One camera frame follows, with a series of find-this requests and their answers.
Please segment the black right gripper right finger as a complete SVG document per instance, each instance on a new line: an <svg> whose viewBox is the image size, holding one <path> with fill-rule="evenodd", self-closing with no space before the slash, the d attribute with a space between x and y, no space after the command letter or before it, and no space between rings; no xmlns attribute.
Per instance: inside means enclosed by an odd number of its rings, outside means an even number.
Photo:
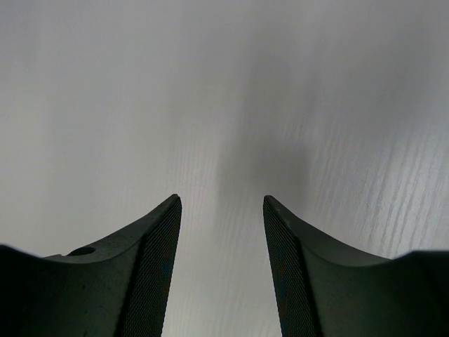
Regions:
<svg viewBox="0 0 449 337"><path fill-rule="evenodd" d="M283 336L448 335L447 251L376 256L271 196L263 218Z"/></svg>

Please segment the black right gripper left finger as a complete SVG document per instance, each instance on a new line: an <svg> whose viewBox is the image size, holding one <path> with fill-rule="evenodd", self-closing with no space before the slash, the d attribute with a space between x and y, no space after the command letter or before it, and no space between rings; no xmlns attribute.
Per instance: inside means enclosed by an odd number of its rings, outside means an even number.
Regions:
<svg viewBox="0 0 449 337"><path fill-rule="evenodd" d="M1 247L2 336L160 336L179 237L176 194L62 256Z"/></svg>

